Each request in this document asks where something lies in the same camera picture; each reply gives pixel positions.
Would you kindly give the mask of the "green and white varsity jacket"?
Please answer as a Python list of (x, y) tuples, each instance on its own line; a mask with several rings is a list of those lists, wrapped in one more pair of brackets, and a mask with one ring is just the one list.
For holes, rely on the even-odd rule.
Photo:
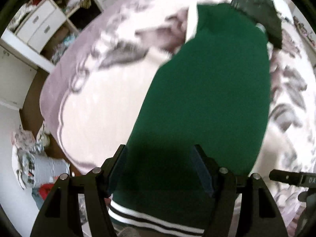
[(226, 3), (197, 12), (194, 38), (158, 69), (127, 142), (111, 185), (114, 224), (201, 236), (216, 200), (193, 147), (239, 176), (256, 162), (270, 104), (267, 37)]

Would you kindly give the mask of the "clothes pile on floor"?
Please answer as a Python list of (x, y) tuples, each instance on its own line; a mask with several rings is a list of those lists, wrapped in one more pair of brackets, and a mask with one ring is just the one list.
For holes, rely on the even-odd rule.
[(12, 170), (21, 189), (31, 190), (40, 209), (57, 178), (70, 174), (70, 164), (46, 153), (50, 146), (50, 131), (43, 122), (36, 136), (22, 126), (11, 134)]

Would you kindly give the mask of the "floral grey white bed blanket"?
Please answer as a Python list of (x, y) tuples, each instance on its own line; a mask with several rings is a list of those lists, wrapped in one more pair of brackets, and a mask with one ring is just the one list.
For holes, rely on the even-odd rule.
[[(232, 0), (118, 0), (92, 21), (48, 76), (40, 109), (70, 162), (87, 173), (113, 155), (133, 130), (148, 88), (164, 63), (193, 35), (197, 5)], [(264, 93), (267, 130), (255, 150), (232, 150), (236, 169), (259, 173), (280, 209), (288, 236), (303, 211), (301, 187), (268, 178), (273, 169), (315, 167), (315, 77), (283, 0), (272, 0), (282, 23), (282, 49), (267, 44)]]

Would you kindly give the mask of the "white wardrobe shelving unit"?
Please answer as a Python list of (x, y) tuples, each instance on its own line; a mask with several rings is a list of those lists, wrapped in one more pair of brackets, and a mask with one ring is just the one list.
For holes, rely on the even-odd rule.
[(115, 0), (1, 0), (1, 105), (23, 107), (42, 69), (51, 72), (64, 38), (73, 40)]

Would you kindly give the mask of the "dark grey garment on bed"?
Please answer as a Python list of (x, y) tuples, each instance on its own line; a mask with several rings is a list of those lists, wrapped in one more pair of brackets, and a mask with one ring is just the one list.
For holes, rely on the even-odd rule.
[(230, 5), (266, 30), (269, 42), (282, 49), (282, 25), (272, 0), (232, 0)]

